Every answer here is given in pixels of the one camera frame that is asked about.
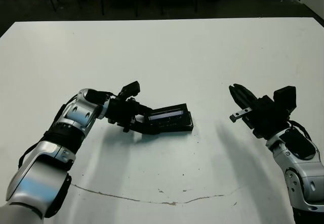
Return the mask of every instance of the table surface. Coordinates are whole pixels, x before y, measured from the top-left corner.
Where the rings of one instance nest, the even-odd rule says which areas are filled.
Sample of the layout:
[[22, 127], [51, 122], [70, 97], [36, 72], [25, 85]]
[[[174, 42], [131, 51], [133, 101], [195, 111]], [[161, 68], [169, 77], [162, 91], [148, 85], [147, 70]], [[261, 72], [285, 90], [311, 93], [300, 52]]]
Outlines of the table surface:
[[18, 159], [82, 88], [138, 80], [152, 108], [187, 103], [192, 132], [142, 136], [97, 120], [45, 223], [293, 223], [283, 174], [228, 86], [297, 87], [292, 119], [324, 159], [324, 29], [312, 18], [18, 22], [0, 39], [0, 205]]

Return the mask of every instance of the floor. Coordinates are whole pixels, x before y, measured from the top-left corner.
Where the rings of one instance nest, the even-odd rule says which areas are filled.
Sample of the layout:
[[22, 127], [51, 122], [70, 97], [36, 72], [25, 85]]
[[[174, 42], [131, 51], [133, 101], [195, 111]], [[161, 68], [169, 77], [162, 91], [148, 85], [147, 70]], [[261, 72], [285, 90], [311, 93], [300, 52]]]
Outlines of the floor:
[[239, 17], [314, 17], [322, 26], [324, 20], [298, 0], [164, 0], [164, 14], [160, 0], [139, 0], [138, 17], [134, 0], [104, 0], [105, 15], [100, 0], [0, 0], [0, 36], [16, 21], [58, 20], [152, 20]]

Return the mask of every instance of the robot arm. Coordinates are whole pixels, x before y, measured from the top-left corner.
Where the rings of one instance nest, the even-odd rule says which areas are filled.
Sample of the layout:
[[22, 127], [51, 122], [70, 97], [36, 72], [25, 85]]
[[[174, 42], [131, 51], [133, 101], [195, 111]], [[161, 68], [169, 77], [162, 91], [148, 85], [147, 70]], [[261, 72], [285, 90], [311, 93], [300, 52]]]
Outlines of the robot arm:
[[[58, 212], [71, 183], [68, 171], [96, 119], [106, 117], [125, 132], [158, 134], [193, 129], [186, 104], [152, 110], [131, 98], [139, 92], [138, 82], [123, 87], [117, 96], [83, 89], [64, 104], [41, 140], [19, 160], [7, 190], [7, 203], [0, 207], [0, 224], [43, 223], [44, 217]], [[143, 122], [136, 115], [142, 115]]]
[[296, 108], [296, 88], [287, 86], [257, 99], [242, 85], [230, 86], [234, 101], [242, 108], [230, 116], [242, 120], [266, 147], [285, 176], [296, 224], [321, 223], [324, 219], [324, 166], [319, 150], [304, 127], [291, 121]]

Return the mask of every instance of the black cable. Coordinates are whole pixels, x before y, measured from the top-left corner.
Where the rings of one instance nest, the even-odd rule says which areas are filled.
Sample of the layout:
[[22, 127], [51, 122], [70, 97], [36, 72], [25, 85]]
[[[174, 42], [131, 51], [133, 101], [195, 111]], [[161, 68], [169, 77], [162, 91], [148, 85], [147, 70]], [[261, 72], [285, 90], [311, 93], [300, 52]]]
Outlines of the black cable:
[[[73, 100], [76, 99], [76, 96], [77, 96], [77, 94], [74, 95], [74, 96], [73, 96], [69, 101], [67, 101], [66, 104], [63, 104], [63, 105], [62, 105], [62, 107], [60, 108], [60, 110], [59, 110], [59, 111], [57, 112], [57, 114], [55, 115], [54, 120], [53, 120], [53, 123], [51, 124], [51, 127], [52, 127], [53, 124], [54, 124], [54, 123], [59, 119], [59, 117], [62, 115], [62, 113], [63, 113], [63, 111], [65, 110], [66, 106], [67, 106], [69, 103], [71, 103]], [[35, 144], [32, 145], [31, 147], [29, 147], [29, 148], [25, 151], [25, 153], [24, 153], [24, 154], [19, 158], [19, 161], [18, 161], [18, 169], [22, 166], [22, 163], [23, 163], [23, 161], [24, 161], [25, 156], [26, 156], [28, 153], [30, 153], [32, 150], [34, 150], [40, 141], [42, 141], [42, 140], [40, 139], [37, 143], [35, 143]]]
[[311, 139], [310, 135], [308, 134], [307, 130], [305, 129], [305, 127], [303, 127], [301, 124], [299, 124], [299, 123], [297, 123], [297, 122], [295, 122], [293, 120], [288, 120], [288, 122], [291, 125], [298, 127], [304, 133], [305, 137], [307, 139], [309, 139], [310, 141], [312, 141], [312, 139]]
[[30, 148], [28, 148], [25, 153], [19, 158], [18, 161], [18, 169], [22, 166], [22, 163], [24, 161], [25, 156], [30, 153], [32, 150], [34, 150], [36, 148], [36, 146], [38, 145], [39, 142], [35, 143], [34, 145], [32, 145]]

